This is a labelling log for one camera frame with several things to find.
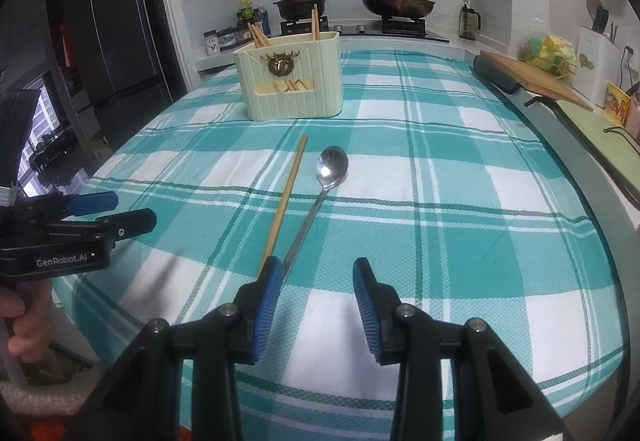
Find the white fleece sleeve forearm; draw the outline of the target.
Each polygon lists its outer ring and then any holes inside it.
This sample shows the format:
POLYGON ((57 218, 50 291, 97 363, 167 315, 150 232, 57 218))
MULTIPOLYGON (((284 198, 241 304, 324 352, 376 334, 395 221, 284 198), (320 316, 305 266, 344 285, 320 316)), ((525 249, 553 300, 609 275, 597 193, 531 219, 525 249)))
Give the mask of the white fleece sleeve forearm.
POLYGON ((1 396, 15 415, 73 416, 95 384, 91 378, 76 378, 62 385, 25 387, 4 381, 1 384, 1 396))

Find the person's left hand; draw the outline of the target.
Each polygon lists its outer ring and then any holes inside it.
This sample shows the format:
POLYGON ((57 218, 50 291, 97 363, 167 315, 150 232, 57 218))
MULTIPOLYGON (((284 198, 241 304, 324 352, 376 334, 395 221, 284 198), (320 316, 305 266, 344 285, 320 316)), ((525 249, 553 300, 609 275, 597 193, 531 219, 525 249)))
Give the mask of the person's left hand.
POLYGON ((50 279, 35 283, 29 303, 26 303, 16 291, 1 288, 1 323, 9 319, 13 331, 3 345, 12 357, 18 357, 27 364, 43 358, 52 339, 51 307, 50 279))

